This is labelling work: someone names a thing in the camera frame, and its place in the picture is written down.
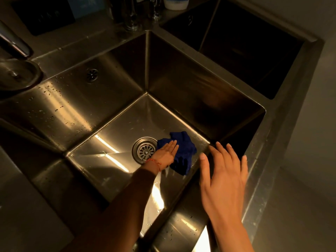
fingernail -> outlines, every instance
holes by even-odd
[[[200,158],[200,160],[205,160],[207,158],[207,156],[204,153],[200,153],[199,158]]]

forearm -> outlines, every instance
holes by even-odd
[[[240,221],[211,223],[221,252],[254,252],[246,229]]]
[[[103,214],[63,252],[130,251],[141,231],[156,170],[155,163],[147,163],[139,168]]]

hand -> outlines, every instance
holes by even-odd
[[[201,153],[201,197],[214,228],[215,225],[241,225],[244,190],[248,176],[247,157],[241,162],[230,144],[227,150],[217,142],[216,148],[209,146],[214,159],[214,173],[210,178],[209,161]]]
[[[177,140],[171,141],[170,143],[166,143],[162,148],[158,149],[153,155],[152,159],[156,161],[156,163],[161,163],[160,169],[165,169],[168,165],[174,162],[174,158],[176,155],[179,146],[176,145]]]

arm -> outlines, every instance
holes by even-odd
[[[62,252],[129,252],[139,237],[144,212],[159,171],[174,161],[179,148],[171,141],[157,150],[152,159],[134,172],[130,183],[108,208]]]
[[[209,146],[215,165],[212,178],[207,156],[203,153],[199,156],[203,207],[211,220],[221,251],[254,252],[241,222],[248,176],[247,158],[243,156],[239,161],[230,144],[226,145],[226,150],[217,142],[216,148]]]

sink basin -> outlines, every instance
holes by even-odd
[[[199,153],[220,141],[241,157],[265,115],[262,106],[151,31],[1,102],[0,109],[7,123],[65,156],[52,166],[73,165],[107,201],[140,167],[134,153],[139,140],[154,148],[169,132],[187,131],[197,148],[191,171],[182,176],[168,168],[157,176],[141,231],[145,239],[170,214],[198,169]]]
[[[216,3],[199,5],[162,28],[273,99],[303,41],[228,0],[220,1],[211,20]]]

